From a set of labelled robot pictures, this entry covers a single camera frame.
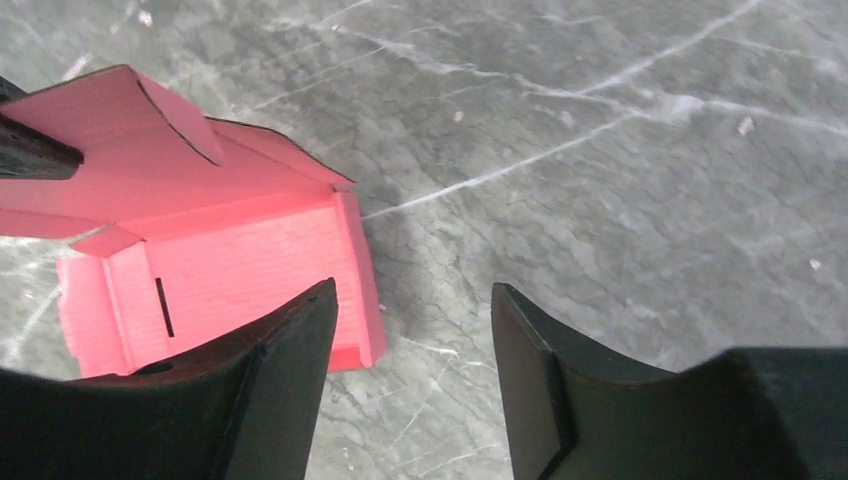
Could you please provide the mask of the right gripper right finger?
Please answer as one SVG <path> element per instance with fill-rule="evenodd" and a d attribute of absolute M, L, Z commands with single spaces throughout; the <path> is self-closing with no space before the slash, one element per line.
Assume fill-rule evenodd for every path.
<path fill-rule="evenodd" d="M 518 479 L 843 479 L 847 352 L 744 347 L 679 373 L 620 354 L 513 286 L 491 325 Z"/>

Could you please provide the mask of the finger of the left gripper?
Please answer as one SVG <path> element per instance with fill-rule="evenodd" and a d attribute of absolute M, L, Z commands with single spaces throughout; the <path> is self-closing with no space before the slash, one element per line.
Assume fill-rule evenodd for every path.
<path fill-rule="evenodd" d="M 78 149 L 1 115 L 1 178 L 68 180 L 84 163 Z"/>

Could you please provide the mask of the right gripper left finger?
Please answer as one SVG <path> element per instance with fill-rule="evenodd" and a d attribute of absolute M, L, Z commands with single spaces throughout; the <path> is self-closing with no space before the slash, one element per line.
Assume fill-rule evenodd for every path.
<path fill-rule="evenodd" d="M 1 374 L 5 479 L 301 479 L 338 316 L 323 280 L 130 375 Z"/>

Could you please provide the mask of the red cardboard paper box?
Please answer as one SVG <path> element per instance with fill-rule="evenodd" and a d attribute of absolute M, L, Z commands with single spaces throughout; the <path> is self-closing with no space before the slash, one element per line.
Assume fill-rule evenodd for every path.
<path fill-rule="evenodd" d="M 386 351 L 353 182 L 284 134 L 214 118 L 127 65 L 26 93 L 1 115 L 81 151 L 68 180 L 1 178 L 5 236 L 68 239 L 59 316 L 86 377 L 128 374 L 333 279 L 329 368 Z"/>

